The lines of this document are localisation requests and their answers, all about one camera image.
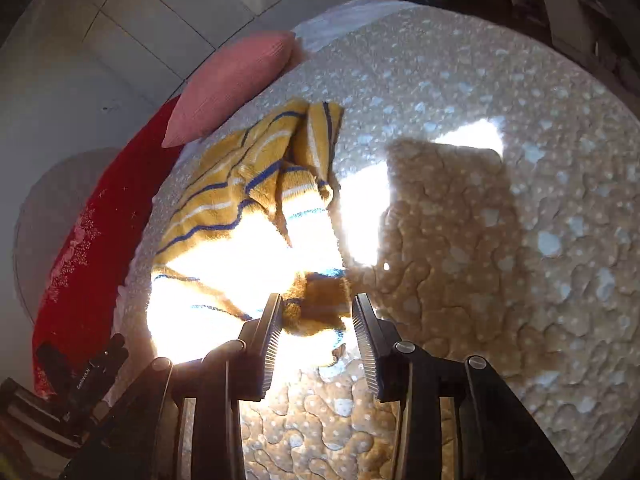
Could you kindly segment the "yellow striped knit sweater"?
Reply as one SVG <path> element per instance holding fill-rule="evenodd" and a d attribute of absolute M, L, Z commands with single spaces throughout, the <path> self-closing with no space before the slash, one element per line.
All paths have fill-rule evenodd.
<path fill-rule="evenodd" d="M 209 144 L 151 264 L 146 326 L 157 354 L 199 359 L 279 295 L 291 358 L 337 361 L 349 284 L 330 172 L 342 116 L 334 102 L 292 99 Z"/>

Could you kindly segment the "red embroidered pillow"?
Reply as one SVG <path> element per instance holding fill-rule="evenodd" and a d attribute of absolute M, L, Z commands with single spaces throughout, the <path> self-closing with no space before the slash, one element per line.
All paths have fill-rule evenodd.
<path fill-rule="evenodd" d="M 152 198 L 181 153 L 162 147 L 176 104 L 163 104 L 107 167 L 49 273 L 32 348 L 52 344 L 76 373 L 111 337 L 118 288 L 148 224 Z"/>

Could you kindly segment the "beige white-dotted bedspread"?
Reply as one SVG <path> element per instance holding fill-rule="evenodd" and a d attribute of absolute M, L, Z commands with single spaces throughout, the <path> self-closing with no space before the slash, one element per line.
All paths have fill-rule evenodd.
<path fill-rule="evenodd" d="M 480 354 L 577 479 L 639 447 L 639 124 L 516 32 L 416 6 L 323 41 L 216 132 L 287 100 L 345 115 L 332 219 L 353 292 L 442 358 Z"/>

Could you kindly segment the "white wardrobe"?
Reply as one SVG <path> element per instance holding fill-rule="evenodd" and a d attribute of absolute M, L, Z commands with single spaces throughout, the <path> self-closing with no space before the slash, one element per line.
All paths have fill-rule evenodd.
<path fill-rule="evenodd" d="M 1 99 L 88 94 L 91 63 L 146 102 L 169 98 L 205 60 L 259 29 L 292 29 L 350 0 L 32 0 L 1 48 Z"/>

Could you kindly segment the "pink knit pillow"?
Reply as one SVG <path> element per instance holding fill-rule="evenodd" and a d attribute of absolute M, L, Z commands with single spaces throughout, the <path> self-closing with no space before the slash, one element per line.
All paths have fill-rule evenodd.
<path fill-rule="evenodd" d="M 258 32 L 212 54 L 178 97 L 163 147 L 175 148 L 213 133 L 278 78 L 295 48 L 292 32 Z"/>

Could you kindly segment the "pink fluffy blanket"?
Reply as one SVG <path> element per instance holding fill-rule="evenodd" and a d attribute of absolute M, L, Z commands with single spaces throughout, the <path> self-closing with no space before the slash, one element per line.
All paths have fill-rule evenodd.
<path fill-rule="evenodd" d="M 304 51 L 316 53 L 350 32 L 415 7 L 401 0 L 350 0 L 296 25 L 292 32 Z"/>

